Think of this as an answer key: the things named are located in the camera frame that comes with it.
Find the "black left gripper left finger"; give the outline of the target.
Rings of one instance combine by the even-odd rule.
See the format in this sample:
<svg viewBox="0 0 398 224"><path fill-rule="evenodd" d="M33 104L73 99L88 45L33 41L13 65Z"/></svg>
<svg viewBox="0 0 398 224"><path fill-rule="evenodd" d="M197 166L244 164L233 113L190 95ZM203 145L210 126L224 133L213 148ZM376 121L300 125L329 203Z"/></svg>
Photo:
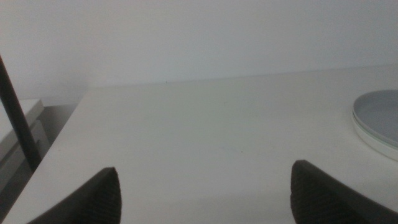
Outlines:
<svg viewBox="0 0 398 224"><path fill-rule="evenodd" d="M115 168L107 167L31 223L119 224L121 210L118 173Z"/></svg>

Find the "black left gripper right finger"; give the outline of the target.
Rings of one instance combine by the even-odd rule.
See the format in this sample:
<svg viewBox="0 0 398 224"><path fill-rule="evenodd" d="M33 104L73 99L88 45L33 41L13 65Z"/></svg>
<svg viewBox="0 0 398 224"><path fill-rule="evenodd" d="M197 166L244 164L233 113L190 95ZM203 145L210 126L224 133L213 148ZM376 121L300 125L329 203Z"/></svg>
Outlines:
<svg viewBox="0 0 398 224"><path fill-rule="evenodd" d="M306 160L294 162L290 191L290 208L296 223L397 223L397 212Z"/></svg>

